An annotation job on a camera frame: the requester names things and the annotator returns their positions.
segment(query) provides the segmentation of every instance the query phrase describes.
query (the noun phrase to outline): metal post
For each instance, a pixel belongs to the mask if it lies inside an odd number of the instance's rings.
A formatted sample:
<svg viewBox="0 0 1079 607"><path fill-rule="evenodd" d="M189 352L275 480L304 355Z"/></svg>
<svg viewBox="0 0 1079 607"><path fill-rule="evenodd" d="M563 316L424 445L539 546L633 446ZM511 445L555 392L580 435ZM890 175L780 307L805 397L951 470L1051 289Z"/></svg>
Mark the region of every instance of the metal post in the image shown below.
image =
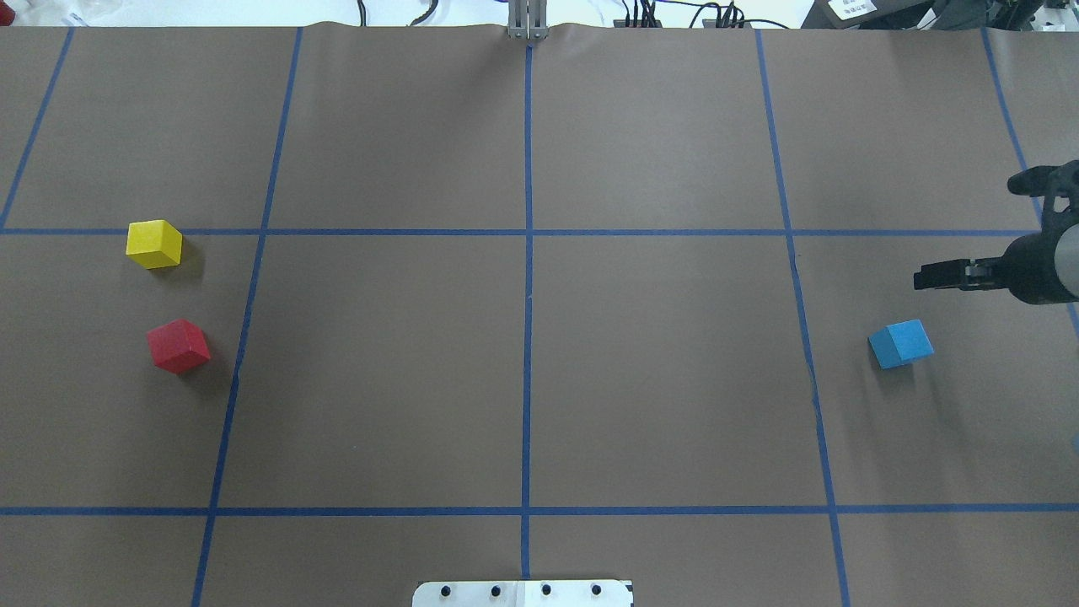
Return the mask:
<svg viewBox="0 0 1079 607"><path fill-rule="evenodd" d="M529 2L528 0L509 0L509 25L507 30L510 38L523 40L529 35Z"/></svg>
<svg viewBox="0 0 1079 607"><path fill-rule="evenodd" d="M547 38L547 0L529 0L529 37Z"/></svg>
<svg viewBox="0 0 1079 607"><path fill-rule="evenodd" d="M509 0L510 38L543 40L547 38L547 0Z"/></svg>

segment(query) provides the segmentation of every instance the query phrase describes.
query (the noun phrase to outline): blue cube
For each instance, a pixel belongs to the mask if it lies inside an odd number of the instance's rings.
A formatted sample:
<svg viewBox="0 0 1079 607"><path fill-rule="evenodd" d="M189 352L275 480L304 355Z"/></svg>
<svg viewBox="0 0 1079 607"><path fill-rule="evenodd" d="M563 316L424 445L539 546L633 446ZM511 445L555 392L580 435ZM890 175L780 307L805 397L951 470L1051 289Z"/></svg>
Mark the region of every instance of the blue cube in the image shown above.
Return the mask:
<svg viewBox="0 0 1079 607"><path fill-rule="evenodd" d="M919 320L888 326L870 337L870 345L880 369L909 365L933 354L926 328Z"/></svg>

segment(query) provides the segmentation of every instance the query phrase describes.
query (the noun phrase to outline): blue tape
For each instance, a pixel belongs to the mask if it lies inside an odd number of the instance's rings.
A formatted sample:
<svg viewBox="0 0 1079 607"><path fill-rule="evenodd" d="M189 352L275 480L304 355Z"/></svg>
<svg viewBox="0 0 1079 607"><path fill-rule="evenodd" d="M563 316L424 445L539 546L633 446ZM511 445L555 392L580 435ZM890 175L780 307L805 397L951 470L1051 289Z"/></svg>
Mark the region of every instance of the blue tape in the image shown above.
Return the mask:
<svg viewBox="0 0 1079 607"><path fill-rule="evenodd" d="M839 506L839 514L926 514L935 512L1079 512L1079 503L910 503Z"/></svg>
<svg viewBox="0 0 1079 607"><path fill-rule="evenodd" d="M1005 98L1005 89L1000 84L1000 72L997 70L997 59L993 54L993 43L989 42L988 28L982 28L982 45L985 46L985 58L989 61L989 74L993 77L993 87L997 91L997 102L1000 104L1000 113L1005 119L1005 126L1008 128L1008 137L1011 138L1012 149L1015 150L1015 157L1019 160L1021 170L1026 170L1026 156L1023 154L1023 147L1019 144L1019 134L1015 133L1015 124L1011 119L1011 111L1008 110L1008 100ZM1041 204L1038 198L1032 197L1030 204L1034 206L1034 213L1041 222Z"/></svg>
<svg viewBox="0 0 1079 607"><path fill-rule="evenodd" d="M207 508L0 507L0 516L206 516Z"/></svg>
<svg viewBox="0 0 1079 607"><path fill-rule="evenodd" d="M244 364L247 350L247 335L251 327L251 312L255 308L255 294L259 287L259 271L262 265L262 254L265 250L265 230L270 225L270 212L273 210L273 195L277 184L277 167L281 163L281 152L285 144L285 130L288 125L288 110L292 101L292 88L296 85L296 71L300 60L300 45L303 42L303 28L296 28L296 41L292 43L292 61L288 70L288 84L285 87L285 100L281 110L281 122L277 125L277 142L274 144L273 164L270 167L270 180L267 184L267 198L262 208L262 233L255 249L255 262L251 266L251 279L247 287L247 303L244 307L244 321L240 330L240 345L236 348L236 359L232 369L232 385L229 389L229 404L224 411L224 425L221 428L221 442L218 446L217 466L214 470L214 485L210 489L209 513L206 516L206 528L203 533L202 550L199 554L199 568L195 571L195 584L191 594L191 606L197 607L202 602L203 584L206 580L206 566L209 562L210 544L214 541L214 524L217 518L217 505L221 497L221 481L224 477L224 463L229 455L229 439L232 433L232 420L236 412L236 398L240 395L240 370Z"/></svg>
<svg viewBox="0 0 1079 607"><path fill-rule="evenodd" d="M314 508L218 508L217 516L520 516L521 509L514 507L429 507L429 508L363 508L363 507L314 507Z"/></svg>
<svg viewBox="0 0 1079 607"><path fill-rule="evenodd" d="M30 136L26 139L26 147L23 148L23 155L18 158L18 167L15 168L15 176L12 177L11 188L8 190L8 197L4 199L3 209L0 210L0 229L8 223L8 216L11 215L11 207L15 204L15 194L18 192L18 183L23 180L23 173L26 171L26 164L30 161L30 153L33 151L33 142L38 139L38 132L41 130L41 122L45 119L45 110L49 109L49 101L53 98L53 91L56 89L56 81L60 78L60 70L64 69L64 60L67 59L68 51L71 50L71 40L74 38L74 28L69 27L67 36L64 38L64 45L60 46L60 55L56 58L56 67L53 68L53 75L49 79L49 86L45 87L45 95L41 98L41 106L38 108L38 115L33 119L33 126L30 128Z"/></svg>
<svg viewBox="0 0 1079 607"><path fill-rule="evenodd" d="M205 236L770 236L787 235L787 230L771 227L586 227L586 229L520 229L520 227L183 227L188 235ZM946 236L946 237L1015 237L1032 230L791 230L796 236ZM2 234L11 235L125 235L127 227L4 227Z"/></svg>
<svg viewBox="0 0 1079 607"><path fill-rule="evenodd" d="M828 499L829 523L832 530L832 550L835 556L835 570L839 581L839 598L844 607L850 607L850 592L847 588L847 565L843 556L843 537L839 533L839 516L835 510L835 491L832 486L832 467L829 463L828 439L824 434L824 416L820 410L820 391L817 388L817 371L812 360L812 345L809 342L809 326L806 322L805 300L802 295L802 278L798 275L797 252L794 249L794 229L791 224L790 206L787 201L787 184L783 179L783 165L779 153L779 136L776 133L776 115L771 104L771 89L768 85L768 65L764 54L764 40L761 30L754 30L756 37L757 59L761 67L761 86L764 92L764 107L768 118L768 136L771 139L771 160L776 169L776 187L779 189L779 205L783 216L783 227L787 230L787 257L791 266L791 281L794 287L794 300L798 312L798 326L802 330L802 350L806 368L809 371L809 384L812 388L814 415L817 418L817 449L820 456L820 468L824 482L824 496Z"/></svg>
<svg viewBox="0 0 1079 607"><path fill-rule="evenodd" d="M524 49L524 355L521 396L521 579L531 576L529 507L532 505L532 45Z"/></svg>
<svg viewBox="0 0 1079 607"><path fill-rule="evenodd" d="M828 514L827 506L534 506L533 516L748 516Z"/></svg>

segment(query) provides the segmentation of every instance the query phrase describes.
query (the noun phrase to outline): red cube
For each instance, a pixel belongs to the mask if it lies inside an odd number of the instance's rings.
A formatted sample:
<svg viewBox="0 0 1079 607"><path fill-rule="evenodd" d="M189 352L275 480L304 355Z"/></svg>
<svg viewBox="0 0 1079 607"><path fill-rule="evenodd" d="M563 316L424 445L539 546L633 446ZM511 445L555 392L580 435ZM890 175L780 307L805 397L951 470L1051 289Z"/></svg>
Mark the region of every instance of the red cube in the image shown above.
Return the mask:
<svg viewBox="0 0 1079 607"><path fill-rule="evenodd" d="M146 341L153 364L169 373L180 374L209 360L202 330L183 319L150 330Z"/></svg>

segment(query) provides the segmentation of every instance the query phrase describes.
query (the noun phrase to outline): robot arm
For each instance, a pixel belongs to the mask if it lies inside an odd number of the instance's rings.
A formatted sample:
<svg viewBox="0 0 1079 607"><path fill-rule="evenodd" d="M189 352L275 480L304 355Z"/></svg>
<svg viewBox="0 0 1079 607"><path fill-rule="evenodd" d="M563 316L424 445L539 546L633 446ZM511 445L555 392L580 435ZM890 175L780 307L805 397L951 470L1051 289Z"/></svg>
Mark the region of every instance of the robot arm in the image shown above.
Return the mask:
<svg viewBox="0 0 1079 607"><path fill-rule="evenodd" d="M1041 231L1020 236L1000 257L952 259L921 266L914 288L1007 288L1027 303L1079 301L1079 160L1035 166L1008 179L1017 195L1044 196ZM1057 197L1068 206L1055 210Z"/></svg>

